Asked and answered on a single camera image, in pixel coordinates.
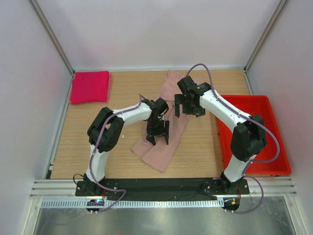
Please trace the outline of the dusty pink t shirt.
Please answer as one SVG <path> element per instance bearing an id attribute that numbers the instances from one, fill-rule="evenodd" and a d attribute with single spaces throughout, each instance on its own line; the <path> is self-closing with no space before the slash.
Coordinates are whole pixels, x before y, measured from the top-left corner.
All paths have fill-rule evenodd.
<path id="1" fill-rule="evenodd" d="M 159 91 L 159 97 L 166 101 L 168 111 L 164 115 L 164 128 L 166 134 L 156 137 L 155 144 L 146 139 L 146 135 L 140 138 L 132 147 L 132 151 L 147 165 L 159 172 L 164 172 L 174 155 L 185 127 L 188 123 L 188 116 L 180 113 L 175 116 L 176 94 L 181 94 L 177 83 L 183 78 L 178 71 L 169 70 L 164 83 Z"/>

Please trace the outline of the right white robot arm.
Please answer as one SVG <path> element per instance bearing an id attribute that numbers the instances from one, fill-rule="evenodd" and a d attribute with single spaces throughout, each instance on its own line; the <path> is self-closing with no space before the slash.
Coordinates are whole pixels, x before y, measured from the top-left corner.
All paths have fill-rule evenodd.
<path id="1" fill-rule="evenodd" d="M 252 160 L 266 146 L 266 132 L 261 127 L 261 116 L 250 116 L 220 96 L 210 84 L 197 84 L 190 76 L 177 82 L 180 94 L 174 96 L 175 115 L 205 115 L 211 112 L 231 131 L 231 159 L 220 176 L 220 187 L 224 193 L 231 194 L 237 190 L 245 171 Z"/>

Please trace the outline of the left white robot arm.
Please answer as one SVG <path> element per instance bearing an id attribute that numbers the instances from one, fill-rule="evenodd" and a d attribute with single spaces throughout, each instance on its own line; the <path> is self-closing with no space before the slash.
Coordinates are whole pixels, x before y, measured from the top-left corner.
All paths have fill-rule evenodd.
<path id="1" fill-rule="evenodd" d="M 137 104 L 124 109 L 102 108 L 87 131 L 90 143 L 89 166 L 82 181 L 76 183 L 75 195 L 98 196 L 107 190 L 104 185 L 107 158 L 117 145 L 124 127 L 145 121 L 146 140 L 149 143 L 155 145 L 158 137 L 164 137 L 165 142 L 169 143 L 170 122 L 164 119 L 168 110 L 164 99 L 153 101 L 143 96 L 140 96 Z"/>

